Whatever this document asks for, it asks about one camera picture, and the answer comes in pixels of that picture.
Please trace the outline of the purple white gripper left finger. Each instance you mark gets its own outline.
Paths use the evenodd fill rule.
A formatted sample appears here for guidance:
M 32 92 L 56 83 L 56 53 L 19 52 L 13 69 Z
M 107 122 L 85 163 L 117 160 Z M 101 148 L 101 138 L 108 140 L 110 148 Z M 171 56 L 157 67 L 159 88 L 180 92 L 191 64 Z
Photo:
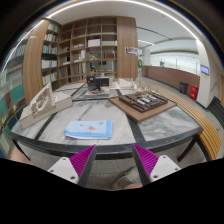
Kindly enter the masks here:
M 48 172 L 81 187 L 85 187 L 87 185 L 95 157 L 95 146 L 90 146 L 70 158 L 61 157 L 48 169 Z

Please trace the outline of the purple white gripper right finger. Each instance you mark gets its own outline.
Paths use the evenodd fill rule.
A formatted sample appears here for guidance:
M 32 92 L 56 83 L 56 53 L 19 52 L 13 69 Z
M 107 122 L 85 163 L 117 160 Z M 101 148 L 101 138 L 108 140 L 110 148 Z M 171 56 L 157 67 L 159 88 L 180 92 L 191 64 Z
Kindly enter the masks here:
M 143 185 L 180 170 L 180 167 L 167 155 L 158 156 L 139 145 L 133 145 L 132 154 Z

